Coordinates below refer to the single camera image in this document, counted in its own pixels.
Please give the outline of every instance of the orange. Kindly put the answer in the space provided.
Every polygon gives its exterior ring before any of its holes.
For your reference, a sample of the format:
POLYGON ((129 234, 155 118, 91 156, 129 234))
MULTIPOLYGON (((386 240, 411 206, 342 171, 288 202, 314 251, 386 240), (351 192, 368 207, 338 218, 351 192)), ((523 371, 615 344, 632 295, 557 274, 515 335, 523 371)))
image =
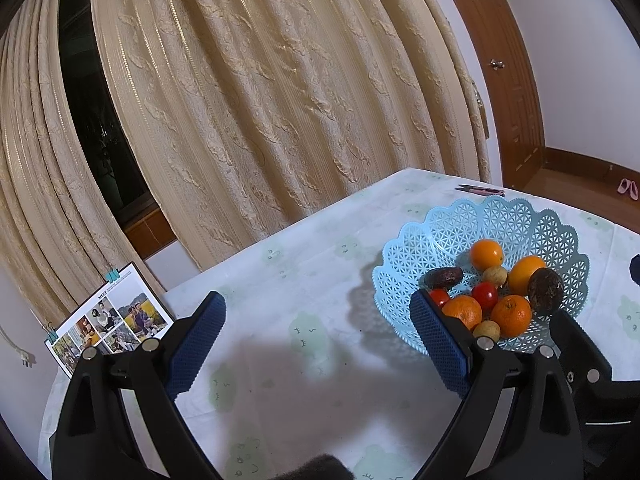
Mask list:
POLYGON ((546 267, 546 263, 539 256, 525 256, 519 260, 507 277, 509 290, 513 294, 526 296, 532 274, 542 267, 546 267))
POLYGON ((526 332, 531 323, 531 306, 522 296, 505 296, 491 311, 491 321, 500 327, 502 337, 516 337, 526 332))
POLYGON ((504 261, 502 247, 495 240, 478 240, 469 249, 471 264, 480 272, 489 267, 501 266, 504 261))
POLYGON ((445 316, 457 317, 469 330, 482 321, 482 308, 471 296, 456 296, 442 307, 445 316))

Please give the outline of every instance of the blue gripper pad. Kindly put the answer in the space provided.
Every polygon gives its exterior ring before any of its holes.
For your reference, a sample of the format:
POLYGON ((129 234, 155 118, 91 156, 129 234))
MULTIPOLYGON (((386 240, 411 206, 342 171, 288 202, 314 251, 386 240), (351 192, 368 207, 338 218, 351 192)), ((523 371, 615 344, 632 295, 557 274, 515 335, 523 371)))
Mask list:
POLYGON ((196 375, 202 368, 226 319, 225 298, 217 292, 209 295, 198 307, 203 309, 200 317, 191 326, 169 363, 169 373, 164 390, 171 400, 178 394, 189 391, 196 375))
POLYGON ((434 308, 437 306, 432 307, 419 290, 412 294, 411 321, 447 390, 463 398, 470 387, 468 358, 444 325, 441 319, 444 315, 438 316, 434 308))

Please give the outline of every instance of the curtain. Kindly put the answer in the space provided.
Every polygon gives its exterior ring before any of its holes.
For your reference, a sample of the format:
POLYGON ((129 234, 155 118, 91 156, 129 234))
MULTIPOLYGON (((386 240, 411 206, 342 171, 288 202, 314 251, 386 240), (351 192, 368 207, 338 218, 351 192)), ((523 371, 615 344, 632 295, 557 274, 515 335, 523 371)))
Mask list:
POLYGON ((58 54, 58 0, 26 0, 0 40, 0 251, 41 322, 62 322, 134 261, 82 153, 58 54))
POLYGON ((462 87, 462 92, 465 96, 466 107, 469 111, 469 120, 471 120, 476 152, 478 152, 478 170, 480 173, 480 180, 489 183, 491 181, 491 171, 486 148, 488 131, 486 130, 486 123, 482 120, 482 112, 479 108, 481 105, 478 102, 476 83, 469 74, 469 70, 466 68, 466 62, 462 56, 460 46, 456 41, 451 25, 449 25, 449 20, 447 20, 444 12, 442 12, 440 4, 437 0, 424 0, 424 3, 429 7, 429 12, 433 16, 438 30, 442 34, 442 39, 447 45, 447 50, 449 51, 453 65, 456 68, 456 73, 460 80, 460 86, 462 87))
POLYGON ((470 78, 425 0, 92 13, 124 132, 201 269, 402 168, 489 179, 470 78))

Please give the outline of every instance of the table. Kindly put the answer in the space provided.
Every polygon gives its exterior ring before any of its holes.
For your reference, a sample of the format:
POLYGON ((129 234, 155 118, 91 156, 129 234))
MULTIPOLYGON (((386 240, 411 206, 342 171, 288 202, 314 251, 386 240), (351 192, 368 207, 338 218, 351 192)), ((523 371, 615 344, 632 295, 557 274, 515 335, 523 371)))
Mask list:
MULTIPOLYGON (((322 453, 356 478, 412 478, 444 433, 458 397, 430 359, 400 341, 373 303, 371 271, 402 225, 434 206, 483 197, 476 184, 428 171, 400 171, 175 287, 164 303, 190 315, 210 290, 226 298, 227 322, 193 387, 176 405, 225 480, 263 480, 322 453)), ((569 206, 506 190, 573 225, 590 258, 590 293, 578 322, 609 359, 616 380, 640 378, 640 288, 628 265, 640 236, 569 206)), ((68 380, 54 382, 38 466, 49 473, 68 380)), ((145 428, 126 397, 136 436, 145 428)), ((507 409, 508 400, 501 402, 507 409)), ((152 446, 147 465, 162 472, 152 446)), ((490 456, 482 453, 474 469, 490 456)))

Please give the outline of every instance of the red tomato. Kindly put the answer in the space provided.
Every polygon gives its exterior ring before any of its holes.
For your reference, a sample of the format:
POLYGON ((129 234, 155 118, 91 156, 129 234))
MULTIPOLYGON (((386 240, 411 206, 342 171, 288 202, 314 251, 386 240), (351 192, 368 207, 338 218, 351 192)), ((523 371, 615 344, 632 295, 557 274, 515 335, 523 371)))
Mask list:
POLYGON ((451 299, 447 294, 447 291, 443 288, 434 288, 429 292, 429 295, 433 302, 440 308, 442 308, 442 306, 451 299))
POLYGON ((498 303, 498 290, 490 282, 478 283, 471 290, 471 296, 480 303, 483 312, 491 310, 498 303))

